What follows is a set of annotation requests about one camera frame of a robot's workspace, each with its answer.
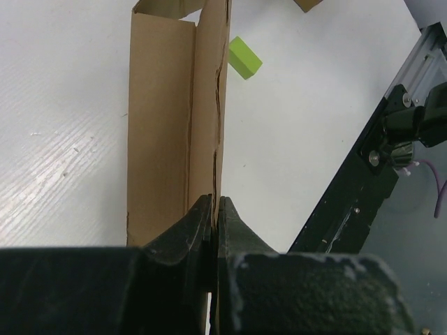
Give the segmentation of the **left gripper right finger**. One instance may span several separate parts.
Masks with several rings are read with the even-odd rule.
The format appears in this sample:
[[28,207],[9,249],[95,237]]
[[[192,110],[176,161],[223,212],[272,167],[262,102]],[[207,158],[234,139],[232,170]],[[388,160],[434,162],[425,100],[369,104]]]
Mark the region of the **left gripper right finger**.
[[413,334],[397,279],[368,255],[271,249],[228,197],[217,221],[218,334]]

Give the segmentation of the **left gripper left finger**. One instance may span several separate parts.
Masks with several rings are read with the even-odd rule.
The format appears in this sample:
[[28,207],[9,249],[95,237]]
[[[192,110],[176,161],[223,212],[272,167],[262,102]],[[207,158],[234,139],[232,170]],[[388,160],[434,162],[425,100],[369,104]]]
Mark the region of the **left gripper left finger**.
[[4,248],[2,334],[204,334],[212,198],[145,246]]

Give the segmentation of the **brown cardboard box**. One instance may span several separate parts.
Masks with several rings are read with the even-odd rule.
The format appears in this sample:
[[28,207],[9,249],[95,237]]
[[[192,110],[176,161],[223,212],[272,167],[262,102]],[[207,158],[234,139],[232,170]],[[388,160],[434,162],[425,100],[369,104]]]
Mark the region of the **brown cardboard box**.
[[215,291],[231,3],[132,10],[127,244],[143,253],[137,334],[203,334]]

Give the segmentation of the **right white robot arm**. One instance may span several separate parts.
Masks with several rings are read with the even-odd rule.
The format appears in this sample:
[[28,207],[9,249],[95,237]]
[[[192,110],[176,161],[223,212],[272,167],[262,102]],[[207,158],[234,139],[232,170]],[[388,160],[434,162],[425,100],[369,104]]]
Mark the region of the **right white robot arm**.
[[430,148],[446,141],[446,83],[431,89],[425,104],[393,112],[384,117],[389,144],[419,141]]

